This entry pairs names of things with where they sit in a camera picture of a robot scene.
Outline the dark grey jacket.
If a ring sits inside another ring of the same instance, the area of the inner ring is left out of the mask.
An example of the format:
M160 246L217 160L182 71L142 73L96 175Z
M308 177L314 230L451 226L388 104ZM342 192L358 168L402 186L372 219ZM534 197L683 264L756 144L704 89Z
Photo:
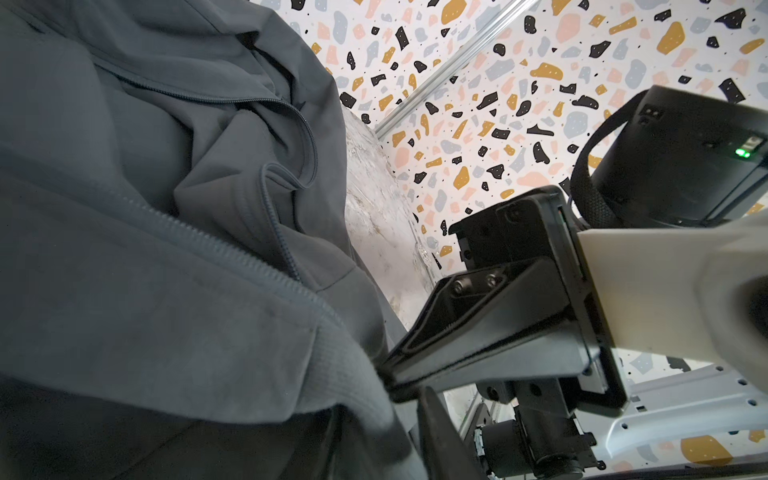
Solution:
M1 5L1 475L423 479L334 78L248 1Z

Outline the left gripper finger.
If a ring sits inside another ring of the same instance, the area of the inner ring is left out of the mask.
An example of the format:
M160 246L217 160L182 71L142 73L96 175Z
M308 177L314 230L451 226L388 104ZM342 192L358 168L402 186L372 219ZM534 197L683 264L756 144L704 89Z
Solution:
M419 390L417 417L421 456L429 479L485 479L437 393L429 387Z

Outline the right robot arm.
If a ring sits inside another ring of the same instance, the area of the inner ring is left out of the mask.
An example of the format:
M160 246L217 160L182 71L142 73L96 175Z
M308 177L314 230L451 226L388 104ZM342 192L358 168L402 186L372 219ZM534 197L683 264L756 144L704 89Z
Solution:
M380 374L418 404L433 479L763 478L708 432L767 425L764 111L654 86L590 137L570 189L531 190L450 228L441 279Z

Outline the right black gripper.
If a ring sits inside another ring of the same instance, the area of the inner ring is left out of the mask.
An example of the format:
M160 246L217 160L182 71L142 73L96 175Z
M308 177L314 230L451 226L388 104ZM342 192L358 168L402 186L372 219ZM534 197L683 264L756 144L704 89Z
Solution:
M500 403L620 416L628 394L562 192L531 190L449 231L471 271L438 282L380 366L390 398L478 383Z

